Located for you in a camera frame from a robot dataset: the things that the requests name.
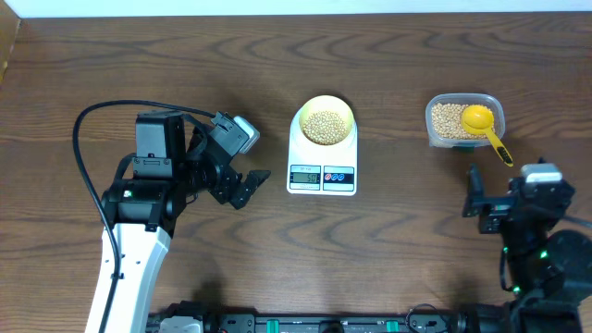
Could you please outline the white digital kitchen scale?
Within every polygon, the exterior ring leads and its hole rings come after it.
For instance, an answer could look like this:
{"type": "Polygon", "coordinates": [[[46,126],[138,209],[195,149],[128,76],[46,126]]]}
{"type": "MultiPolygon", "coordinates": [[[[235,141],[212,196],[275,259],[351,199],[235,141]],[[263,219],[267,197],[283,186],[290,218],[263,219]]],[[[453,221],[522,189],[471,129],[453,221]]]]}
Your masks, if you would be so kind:
{"type": "Polygon", "coordinates": [[[291,194],[353,196],[358,185],[358,133],[335,145],[310,142],[298,127],[298,110],[290,124],[286,189],[291,194]]]}

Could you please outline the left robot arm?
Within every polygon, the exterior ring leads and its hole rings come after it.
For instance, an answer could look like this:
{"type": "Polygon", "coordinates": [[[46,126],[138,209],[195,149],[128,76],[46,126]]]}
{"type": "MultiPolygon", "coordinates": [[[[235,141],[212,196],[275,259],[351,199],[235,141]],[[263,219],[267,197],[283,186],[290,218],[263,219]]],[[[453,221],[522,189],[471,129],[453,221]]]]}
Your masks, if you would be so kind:
{"type": "Polygon", "coordinates": [[[270,176],[231,166],[260,137],[243,117],[216,113],[209,124],[179,111],[140,113],[136,151],[122,158],[99,200],[106,219],[102,262],[88,332],[143,332],[154,286],[178,217],[202,191],[241,209],[270,176]]]}

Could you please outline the yellow measuring scoop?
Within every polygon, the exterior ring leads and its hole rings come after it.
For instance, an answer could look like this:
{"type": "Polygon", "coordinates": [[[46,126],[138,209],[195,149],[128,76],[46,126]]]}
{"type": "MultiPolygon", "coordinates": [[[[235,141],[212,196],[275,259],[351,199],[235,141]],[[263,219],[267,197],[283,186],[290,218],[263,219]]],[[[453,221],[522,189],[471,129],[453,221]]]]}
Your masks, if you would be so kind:
{"type": "Polygon", "coordinates": [[[513,166],[511,154],[493,130],[495,118],[487,107],[483,105],[469,105],[462,112],[461,123],[467,133],[485,135],[500,160],[507,167],[513,166]]]}

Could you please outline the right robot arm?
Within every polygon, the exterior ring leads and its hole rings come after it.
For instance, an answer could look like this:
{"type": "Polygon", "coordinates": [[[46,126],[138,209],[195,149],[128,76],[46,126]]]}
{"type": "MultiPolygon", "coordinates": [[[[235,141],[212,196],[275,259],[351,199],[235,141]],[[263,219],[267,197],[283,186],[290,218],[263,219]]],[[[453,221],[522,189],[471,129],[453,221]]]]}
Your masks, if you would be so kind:
{"type": "Polygon", "coordinates": [[[591,239],[555,229],[565,219],[574,187],[553,164],[525,165],[507,193],[488,197],[477,166],[467,172],[465,217],[482,234],[502,238],[499,283],[513,301],[501,306],[466,304],[450,323],[453,332],[580,332],[578,308],[591,295],[591,239]]]}

